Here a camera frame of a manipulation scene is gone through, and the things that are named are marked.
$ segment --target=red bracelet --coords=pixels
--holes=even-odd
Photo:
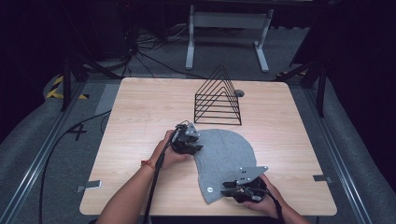
[[[151,161],[141,161],[140,166],[144,166],[144,165],[149,165],[149,167],[151,167],[151,169],[152,169],[153,171],[155,171],[155,167],[154,167],[154,165],[152,164]]]

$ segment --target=hand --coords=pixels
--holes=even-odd
[[[280,205],[282,207],[288,206],[285,200],[282,198],[282,195],[280,194],[279,190],[274,185],[271,184],[267,176],[260,175],[260,178],[267,185],[267,188],[270,190],[272,195],[279,201]],[[244,202],[243,205],[251,210],[263,212],[268,217],[278,218],[274,201],[268,195],[265,196],[264,199],[259,203]]]
[[[163,151],[163,148],[165,147],[166,143],[168,142],[169,138],[172,136],[172,133],[174,130],[169,130],[166,132],[165,137],[163,140],[161,140],[158,145],[155,147],[154,151],[152,152],[152,155],[150,157],[150,161],[152,164],[155,165],[157,162],[158,158],[161,155],[161,152]],[[176,153],[171,146],[169,146],[165,150],[165,158],[163,160],[163,167],[162,169],[166,169],[170,167],[172,164],[180,161],[186,161],[187,159],[191,158],[190,154],[178,154]]]

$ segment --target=person's right arm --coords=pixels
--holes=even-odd
[[[267,185],[267,188],[270,190],[272,195],[279,201],[280,205],[282,206],[282,217],[285,220],[285,224],[308,224],[309,221],[298,214],[292,207],[290,207],[285,200],[283,199],[282,195],[280,194],[279,190],[271,184],[268,180],[267,176],[260,175],[264,183]],[[276,206],[274,201],[271,197],[265,197],[259,203],[252,203],[252,202],[244,202],[243,205],[251,210],[263,212],[268,217],[279,218],[276,212]]]

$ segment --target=light wood table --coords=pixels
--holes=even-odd
[[[161,78],[125,78],[121,82],[90,176],[90,181],[102,180],[102,187],[85,190],[82,214],[100,214],[111,196],[139,169],[140,161],[149,158],[165,131],[185,119],[193,121],[194,94],[203,83]],[[337,209],[327,183],[314,180],[313,175],[322,175],[322,171],[289,87],[255,81],[233,81],[233,85],[245,92],[239,98],[243,125],[196,124],[197,130],[218,128],[241,134],[252,145],[257,165],[269,167],[266,175],[297,212],[335,215]],[[194,159],[161,170],[150,214],[262,216],[233,198],[206,204]]]

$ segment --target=triangular metal rack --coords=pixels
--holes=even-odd
[[[223,65],[195,93],[194,122],[242,125],[238,96]]]

